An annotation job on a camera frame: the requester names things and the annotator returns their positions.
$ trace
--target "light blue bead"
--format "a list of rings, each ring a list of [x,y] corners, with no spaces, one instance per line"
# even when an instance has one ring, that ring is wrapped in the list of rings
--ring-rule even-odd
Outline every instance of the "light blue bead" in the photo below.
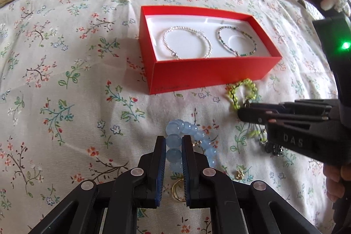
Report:
[[[181,151],[179,149],[169,149],[166,153],[166,158],[171,163],[181,162]]]
[[[204,138],[206,138],[206,133],[198,130],[195,134],[194,134],[194,140],[195,141],[202,141]]]
[[[169,122],[166,126],[166,133],[167,135],[179,134],[179,125],[175,122]]]
[[[217,165],[217,160],[214,158],[207,158],[210,167],[215,167]]]
[[[214,157],[216,154],[217,154],[217,150],[216,150],[215,148],[208,148],[208,149],[205,151],[205,155],[206,155],[208,158],[212,158],[212,157]]]
[[[178,134],[168,135],[166,138],[166,145],[169,148],[178,148],[181,145],[181,138]]]
[[[211,148],[212,147],[212,144],[211,144],[211,141],[207,138],[204,138],[201,140],[201,144],[200,146],[204,149],[204,150],[207,150],[208,148]]]
[[[181,161],[177,163],[170,163],[170,168],[171,168],[171,171],[175,173],[180,173],[180,174],[183,173],[183,166]]]
[[[184,121],[181,120],[181,119],[177,119],[176,121],[177,121],[178,124],[179,124],[179,131],[182,132],[183,129],[184,129]]]
[[[195,133],[198,130],[197,126],[195,124],[191,124],[190,126],[191,126],[191,128],[190,128],[190,131],[189,131],[189,135],[195,135]]]
[[[184,129],[183,129],[182,133],[186,134],[186,135],[189,135],[190,130],[191,130],[190,122],[185,121],[184,122]]]

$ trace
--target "green led light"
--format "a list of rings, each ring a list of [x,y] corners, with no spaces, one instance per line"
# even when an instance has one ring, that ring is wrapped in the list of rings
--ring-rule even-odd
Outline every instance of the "green led light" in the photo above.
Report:
[[[342,45],[342,49],[344,49],[344,50],[347,50],[348,48],[350,48],[351,47],[351,43],[350,42],[345,42],[343,45]]]

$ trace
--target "metal rivet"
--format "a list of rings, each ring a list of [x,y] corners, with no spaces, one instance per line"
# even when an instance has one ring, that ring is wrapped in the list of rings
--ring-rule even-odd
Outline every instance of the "metal rivet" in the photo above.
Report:
[[[212,169],[212,168],[206,168],[202,171],[202,173],[205,175],[205,176],[214,176],[216,174],[216,170],[215,169]]]
[[[134,168],[131,170],[132,176],[141,176],[144,173],[144,170],[141,168]]]
[[[265,190],[267,188],[267,185],[262,181],[257,181],[253,183],[253,187],[256,190]]]
[[[80,185],[80,187],[83,190],[90,190],[94,187],[94,183],[92,181],[85,181]]]

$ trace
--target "red box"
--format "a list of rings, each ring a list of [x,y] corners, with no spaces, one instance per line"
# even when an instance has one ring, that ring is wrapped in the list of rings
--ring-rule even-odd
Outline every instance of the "red box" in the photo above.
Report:
[[[266,46],[270,57],[221,57],[158,61],[146,17],[150,15],[192,15],[246,21]],[[139,44],[150,94],[262,79],[281,59],[278,49],[254,17],[202,7],[142,6]]]

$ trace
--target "gold charm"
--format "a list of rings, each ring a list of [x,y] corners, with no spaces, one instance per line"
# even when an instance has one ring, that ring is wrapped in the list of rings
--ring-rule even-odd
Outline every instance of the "gold charm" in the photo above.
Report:
[[[236,172],[236,174],[235,174],[235,179],[240,181],[240,180],[243,179],[243,177],[244,177],[243,172],[242,172],[240,169],[237,170],[237,172]]]
[[[185,202],[185,198],[184,197],[180,197],[177,193],[177,186],[180,184],[180,183],[184,183],[184,179],[181,178],[181,179],[178,179],[174,185],[172,186],[172,196],[178,200],[178,201],[181,201],[181,202]]]

